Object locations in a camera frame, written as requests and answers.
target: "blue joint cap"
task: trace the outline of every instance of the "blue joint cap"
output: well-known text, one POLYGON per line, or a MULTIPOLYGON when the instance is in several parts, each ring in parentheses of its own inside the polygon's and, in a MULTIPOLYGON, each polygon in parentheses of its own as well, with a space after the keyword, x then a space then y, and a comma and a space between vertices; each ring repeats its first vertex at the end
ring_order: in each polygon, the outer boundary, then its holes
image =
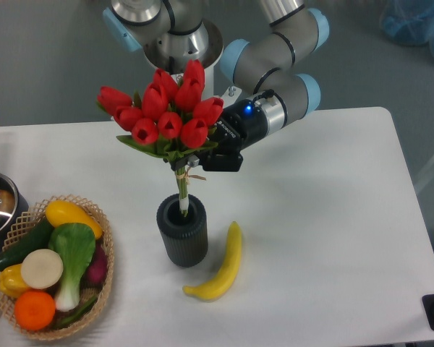
POLYGON ((320 105, 321 100, 321 91, 320 86, 318 85, 317 81, 315 79, 308 75, 308 74, 297 74, 298 76, 305 84, 305 88, 307 89, 307 111, 305 114, 308 114, 320 105))
POLYGON ((315 49, 317 49, 323 45, 326 40, 328 40, 328 36, 330 35, 330 25, 326 17, 323 16, 323 13, 321 13, 319 9, 308 9, 308 11, 315 17, 315 20, 317 21, 318 42, 317 46, 315 47, 315 49))
POLYGON ((134 39, 132 34, 129 33, 126 27, 117 19, 111 9, 105 9, 103 11, 103 20, 111 34, 123 48, 129 52, 135 52, 142 49, 142 45, 134 39))
POLYGON ((231 82, 234 82, 234 70, 237 68, 239 56, 241 56, 241 53, 248 44, 248 41, 240 38, 230 43, 222 54, 220 59, 220 70, 231 82))

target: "flower stem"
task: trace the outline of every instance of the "flower stem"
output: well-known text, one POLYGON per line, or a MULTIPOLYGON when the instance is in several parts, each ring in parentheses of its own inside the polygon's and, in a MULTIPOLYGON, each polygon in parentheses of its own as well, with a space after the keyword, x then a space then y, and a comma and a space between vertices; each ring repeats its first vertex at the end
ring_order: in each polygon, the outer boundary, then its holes
POLYGON ((175 171, 176 184, 179 187, 179 204, 180 212, 184 217, 188 214, 188 188, 187 179, 185 178, 185 167, 175 171))

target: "bok choy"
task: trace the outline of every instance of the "bok choy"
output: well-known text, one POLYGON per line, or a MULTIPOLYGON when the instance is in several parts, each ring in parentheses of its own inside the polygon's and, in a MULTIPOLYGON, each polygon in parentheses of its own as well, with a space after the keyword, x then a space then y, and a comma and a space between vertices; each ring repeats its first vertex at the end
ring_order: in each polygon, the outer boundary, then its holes
POLYGON ((55 228, 48 248, 59 254, 63 274, 55 295, 56 309, 67 312, 80 301, 80 279, 92 260, 95 235, 82 223, 65 223, 55 228))

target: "yellow banana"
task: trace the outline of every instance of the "yellow banana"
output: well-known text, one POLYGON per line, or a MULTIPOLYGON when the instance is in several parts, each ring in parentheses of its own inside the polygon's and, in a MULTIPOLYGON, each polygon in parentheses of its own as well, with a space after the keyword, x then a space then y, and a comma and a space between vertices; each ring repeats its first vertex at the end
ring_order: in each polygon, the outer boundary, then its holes
POLYGON ((226 252, 224 262, 214 278, 199 286, 184 286, 186 295, 195 296, 201 300, 218 299, 229 290, 237 276, 242 253, 242 232, 237 222, 232 222, 226 236, 226 252))

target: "gray floor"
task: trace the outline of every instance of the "gray floor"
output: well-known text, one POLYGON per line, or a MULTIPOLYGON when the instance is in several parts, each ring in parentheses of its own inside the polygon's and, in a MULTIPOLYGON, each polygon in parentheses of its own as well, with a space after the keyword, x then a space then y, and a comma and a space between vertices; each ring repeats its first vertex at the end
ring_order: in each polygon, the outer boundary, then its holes
MULTIPOLYGON (((261 40, 269 28, 254 0, 208 0, 224 44, 261 40)), ((382 106, 393 115, 410 175, 434 153, 434 59, 378 27, 384 1, 310 0, 330 22, 327 43, 295 66, 322 89, 321 109, 382 106)), ((101 19, 107 1, 0 1, 0 125, 108 120, 95 107, 101 85, 144 88, 151 68, 124 52, 101 19)), ((229 81, 216 72, 215 92, 229 81)), ((419 196, 434 248, 434 180, 419 196)), ((418 343, 431 347, 434 343, 418 343)))

